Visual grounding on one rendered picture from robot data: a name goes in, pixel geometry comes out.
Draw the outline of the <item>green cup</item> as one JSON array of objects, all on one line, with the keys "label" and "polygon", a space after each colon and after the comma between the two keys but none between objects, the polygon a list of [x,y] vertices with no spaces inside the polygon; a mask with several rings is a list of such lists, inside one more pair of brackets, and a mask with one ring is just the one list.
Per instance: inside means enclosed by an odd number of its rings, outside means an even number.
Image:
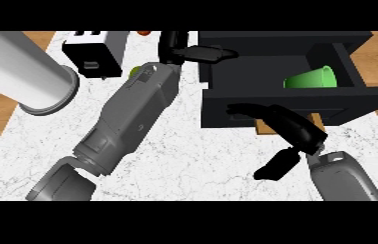
[{"label": "green cup", "polygon": [[336,73],[328,65],[284,80],[286,88],[334,88],[337,86]]}]

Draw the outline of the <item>black and white appliance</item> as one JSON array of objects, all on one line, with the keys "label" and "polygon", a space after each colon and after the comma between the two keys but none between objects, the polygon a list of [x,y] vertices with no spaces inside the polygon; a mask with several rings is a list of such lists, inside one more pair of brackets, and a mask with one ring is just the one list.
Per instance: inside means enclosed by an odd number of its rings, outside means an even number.
[{"label": "black and white appliance", "polygon": [[86,78],[113,78],[123,74],[129,31],[73,31],[63,52]]}]

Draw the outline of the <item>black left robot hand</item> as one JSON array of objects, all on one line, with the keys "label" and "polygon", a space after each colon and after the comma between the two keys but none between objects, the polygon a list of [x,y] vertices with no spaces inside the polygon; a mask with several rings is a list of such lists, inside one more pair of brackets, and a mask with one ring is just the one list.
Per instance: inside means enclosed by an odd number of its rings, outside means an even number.
[{"label": "black left robot hand", "polygon": [[159,57],[164,64],[182,65],[187,61],[218,64],[240,56],[238,52],[222,47],[188,46],[188,31],[163,31],[159,42]]}]

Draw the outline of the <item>white cylindrical container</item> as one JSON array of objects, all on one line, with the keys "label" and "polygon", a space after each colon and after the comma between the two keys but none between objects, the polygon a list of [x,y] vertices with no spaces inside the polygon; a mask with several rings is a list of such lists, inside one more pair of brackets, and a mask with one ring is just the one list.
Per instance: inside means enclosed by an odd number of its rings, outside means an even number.
[{"label": "white cylindrical container", "polygon": [[73,101],[80,78],[60,65],[21,31],[0,31],[0,93],[35,116],[58,112]]}]

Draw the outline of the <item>dark grey open drawer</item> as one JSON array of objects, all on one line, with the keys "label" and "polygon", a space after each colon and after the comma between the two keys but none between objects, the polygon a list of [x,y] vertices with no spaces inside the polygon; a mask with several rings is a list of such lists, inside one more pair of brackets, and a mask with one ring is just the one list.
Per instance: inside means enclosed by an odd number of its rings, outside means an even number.
[{"label": "dark grey open drawer", "polygon": [[[370,87],[351,54],[373,37],[370,31],[203,31],[198,44],[231,49],[240,57],[200,65],[201,126],[250,127],[255,119],[229,115],[234,103],[278,104],[306,116],[318,113],[339,126],[378,110],[378,87]],[[328,65],[334,88],[287,89],[284,80]]]}]

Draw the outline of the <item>wooden cabinet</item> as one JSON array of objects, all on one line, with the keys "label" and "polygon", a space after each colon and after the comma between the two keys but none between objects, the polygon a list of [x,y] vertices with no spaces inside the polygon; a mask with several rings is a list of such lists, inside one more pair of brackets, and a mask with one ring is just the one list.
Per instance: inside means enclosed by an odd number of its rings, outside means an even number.
[{"label": "wooden cabinet", "polygon": [[[353,52],[352,60],[358,67],[365,85],[368,87],[378,87],[378,31],[374,31],[374,36],[362,47]],[[320,113],[312,113],[308,119],[315,125],[325,130],[322,117]],[[256,120],[258,135],[275,135],[277,132],[265,124],[263,120]]]}]

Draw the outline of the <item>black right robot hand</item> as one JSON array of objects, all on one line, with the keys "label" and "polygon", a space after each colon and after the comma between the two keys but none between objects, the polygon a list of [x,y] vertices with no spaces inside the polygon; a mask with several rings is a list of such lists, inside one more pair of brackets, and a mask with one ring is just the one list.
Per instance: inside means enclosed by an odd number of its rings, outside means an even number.
[{"label": "black right robot hand", "polygon": [[302,115],[280,105],[229,104],[228,113],[262,119],[291,144],[291,147],[283,149],[255,172],[256,180],[281,180],[300,162],[300,153],[314,155],[320,151],[328,134]]}]

